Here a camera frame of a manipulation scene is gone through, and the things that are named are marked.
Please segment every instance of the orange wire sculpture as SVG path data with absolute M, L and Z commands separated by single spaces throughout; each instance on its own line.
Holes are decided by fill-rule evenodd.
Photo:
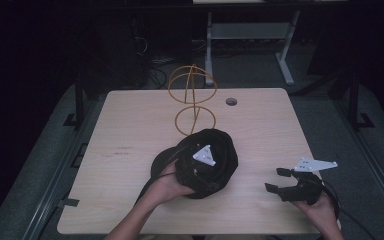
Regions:
M 189 71 L 188 72 L 183 72 L 183 73 L 180 73 L 179 75 L 176 75 L 179 71 L 183 71 L 185 69 L 188 69 Z M 208 97 L 208 98 L 205 98 L 204 100 L 201 100 L 201 101 L 196 101 L 196 96 L 195 96 L 195 76 L 203 76 L 203 77 L 207 77 L 209 79 L 211 79 L 213 81 L 213 86 L 214 86 L 214 92 Z M 181 100 L 179 98 L 176 98 L 172 91 L 171 91 L 171 87 L 172 87 L 172 84 L 174 81 L 176 80 L 179 80 L 181 79 L 182 77 L 186 77 L 186 86 L 185 86 L 185 96 L 184 96 L 184 99 Z M 191 85 L 191 89 L 192 89 L 192 101 L 188 101 L 188 91 L 189 91 L 189 84 Z M 213 76 L 211 76 L 209 73 L 207 73 L 205 70 L 203 70 L 202 68 L 199 68 L 197 67 L 195 64 L 193 64 L 192 66 L 183 66 L 183 67 L 179 67 L 177 69 L 175 69 L 171 75 L 170 75 L 170 80 L 169 80 L 169 83 L 168 83 L 168 92 L 170 94 L 170 96 L 178 101 L 178 102 L 181 102 L 183 104 L 192 104 L 192 106 L 189 106 L 189 107 L 186 107 L 186 108 L 183 108 L 182 110 L 180 110 L 177 115 L 176 115 L 176 118 L 175 118 L 175 121 L 174 121 L 174 124 L 176 125 L 176 129 L 177 131 L 179 131 L 180 133 L 182 133 L 183 135 L 185 136 L 188 136 L 190 134 L 192 134 L 195 130 L 195 126 L 196 126 L 196 122 L 198 120 L 198 116 L 199 116 L 199 112 L 201 109 L 204 109 L 206 110 L 207 112 L 209 112 L 211 114 L 211 116 L 213 117 L 213 126 L 211 128 L 214 128 L 216 126 L 216 116 L 214 115 L 213 112 L 211 112 L 208 108 L 206 107 L 202 107 L 202 106 L 198 106 L 197 104 L 199 103 L 203 103 L 205 101 L 208 101 L 210 100 L 212 97 L 214 97 L 214 95 L 216 94 L 217 92 L 217 83 L 216 81 L 214 80 Z M 193 108 L 193 125 L 192 125 L 192 128 L 191 128 L 191 131 L 189 133 L 185 133 L 184 131 L 182 131 L 179 126 L 178 126 L 178 118 L 180 116 L 180 114 L 182 112 L 184 112 L 185 110 L 187 109 L 190 109 L 190 108 Z

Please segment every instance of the table top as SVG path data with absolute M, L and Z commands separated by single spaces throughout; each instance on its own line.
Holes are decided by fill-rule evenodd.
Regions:
M 213 91 L 196 90 L 196 98 Z M 173 90 L 173 95 L 183 96 L 184 90 Z M 227 98 L 237 104 L 227 105 Z M 299 210 L 264 187 L 264 183 L 295 186 L 295 179 L 277 176 L 276 168 L 293 168 L 301 157 L 312 157 L 287 93 L 276 88 L 219 89 L 199 105 L 211 110 L 216 128 L 232 137 L 239 166 L 220 192 L 200 200 L 181 197 L 159 206 L 142 233 L 317 232 Z M 185 107 L 164 90 L 109 93 L 69 195 L 79 204 L 65 206 L 58 231 L 110 232 L 133 207 L 154 158 L 185 137 L 174 124 Z M 191 111 L 179 116 L 181 129 L 190 128 Z M 211 115 L 202 111 L 195 130 L 212 124 Z

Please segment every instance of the wire ring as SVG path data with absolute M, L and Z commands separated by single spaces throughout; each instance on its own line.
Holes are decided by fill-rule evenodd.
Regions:
M 199 111 L 200 111 L 201 108 L 204 109 L 204 110 L 206 110 L 207 112 L 209 112 L 209 113 L 211 114 L 211 116 L 213 117 L 213 120 L 214 120 L 213 126 L 212 126 L 211 128 L 214 128 L 214 127 L 216 126 L 216 116 L 214 115 L 213 112 L 210 111 L 210 109 L 208 109 L 208 108 L 206 108 L 206 107 L 202 107 L 202 106 L 189 106 L 189 107 L 186 107 L 186 108 L 183 108 L 182 110 L 180 110 L 180 112 L 177 113 L 176 118 L 174 119 L 174 124 L 176 125 L 176 129 L 177 129 L 177 131 L 179 131 L 181 134 L 183 134 L 183 135 L 185 135 L 185 136 L 189 136 L 189 135 L 192 134 L 193 131 L 195 130 L 195 125 L 196 125 L 196 121 L 197 121 L 197 119 L 198 119 L 198 114 L 196 115 L 196 118 L 194 119 L 194 122 L 193 122 L 193 125 L 192 125 L 192 128 L 191 128 L 190 133 L 185 133 L 185 132 L 183 132 L 183 131 L 179 128 L 179 125 L 177 124 L 177 120 L 178 120 L 180 114 L 181 114 L 182 112 L 186 111 L 187 109 L 190 109 L 190 108 L 194 108 L 194 109 L 198 108 L 198 114 L 199 114 Z
M 185 69 L 185 68 L 189 68 L 189 72 L 188 73 L 182 73 L 182 74 L 179 74 L 177 75 L 176 77 L 173 78 L 173 75 L 175 75 L 176 72 L 182 70 L 182 69 Z M 187 101 L 186 99 L 186 96 L 187 96 L 187 91 L 189 89 L 189 80 L 192 76 L 192 84 L 193 84 L 193 87 L 192 87 L 192 91 L 195 90 L 195 87 L 194 87 L 194 81 L 195 79 L 193 78 L 194 75 L 199 75 L 199 76 L 203 76 L 203 77 L 208 77 L 210 78 L 212 81 L 213 81 L 213 85 L 214 85 L 214 92 L 206 99 L 204 100 L 201 100 L 201 101 Z M 173 93 L 171 92 L 171 85 L 174 81 L 176 81 L 177 79 L 181 78 L 181 77 L 184 77 L 184 76 L 188 76 L 187 78 L 187 82 L 186 82 L 186 88 L 185 88 L 185 100 L 180 100 L 178 98 L 176 98 Z M 205 101 L 208 101 L 210 100 L 212 97 L 214 97 L 214 95 L 216 94 L 217 92 L 217 83 L 216 81 L 214 80 L 213 76 L 211 76 L 209 73 L 207 73 L 204 69 L 202 68 L 199 68 L 197 67 L 196 65 L 192 65 L 192 66 L 182 66 L 182 67 L 178 67 L 176 68 L 170 75 L 170 80 L 169 80 L 169 83 L 168 83 L 168 87 L 167 87 L 167 90 L 168 90 L 168 93 L 170 94 L 170 96 L 178 101 L 178 102 L 181 102 L 181 103 L 185 103 L 185 104 L 198 104 L 198 103 L 203 103 Z

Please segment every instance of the forearm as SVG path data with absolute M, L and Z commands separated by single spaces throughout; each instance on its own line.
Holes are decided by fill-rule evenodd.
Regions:
M 342 235 L 341 230 L 338 225 L 332 226 L 331 228 L 320 229 L 320 233 L 323 236 L 324 240 L 343 240 L 344 236 Z
M 106 236 L 105 240 L 136 239 L 156 207 L 156 205 L 147 201 L 139 200 L 126 217 Z

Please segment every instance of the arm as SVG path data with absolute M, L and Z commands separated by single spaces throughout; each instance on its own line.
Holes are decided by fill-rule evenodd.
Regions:
M 161 172 L 161 175 L 175 171 L 176 167 L 174 163 L 172 163 Z M 136 205 L 133 206 L 126 217 L 106 236 L 105 240 L 135 239 L 156 207 L 176 197 L 192 194 L 193 192 L 192 189 L 180 185 L 174 174 L 157 179 L 149 186 L 148 190 Z
M 322 194 L 314 205 L 305 201 L 292 202 L 299 208 L 320 231 L 325 240 L 343 240 L 341 230 L 336 222 L 333 204 L 326 194 Z

